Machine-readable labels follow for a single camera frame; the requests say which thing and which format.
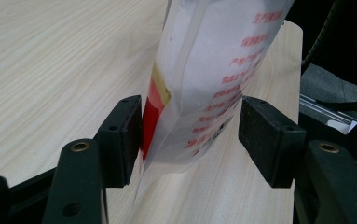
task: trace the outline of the white plastic bag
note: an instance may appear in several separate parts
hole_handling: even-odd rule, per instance
[[[144,111],[143,188],[199,160],[293,0],[172,0]]]

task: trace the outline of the snack package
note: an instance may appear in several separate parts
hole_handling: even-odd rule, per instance
[[[144,110],[143,188],[206,153],[292,4],[172,0]]]

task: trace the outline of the gray floor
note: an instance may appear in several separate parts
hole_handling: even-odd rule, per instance
[[[311,64],[301,78],[300,93],[315,100],[333,103],[357,102],[357,86],[341,80],[334,74]],[[300,112],[323,123],[329,118],[325,115],[300,106]],[[357,112],[345,112],[357,118]]]

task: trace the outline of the light wood tabletop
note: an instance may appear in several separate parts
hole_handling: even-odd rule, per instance
[[[145,100],[167,0],[0,0],[0,175],[10,186],[56,166],[116,103]],[[245,94],[297,121],[302,31],[286,21]],[[110,223],[290,223],[293,189],[272,189],[238,140],[239,117],[194,167],[133,203],[108,189]]]

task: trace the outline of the table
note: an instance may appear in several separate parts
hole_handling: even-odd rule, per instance
[[[147,92],[167,1],[0,0],[0,175],[10,186],[56,166],[115,104]],[[302,32],[286,21],[247,95],[297,121]],[[107,191],[110,223],[288,223],[293,190],[271,189],[237,137],[236,115],[183,174],[133,203],[138,166]]]

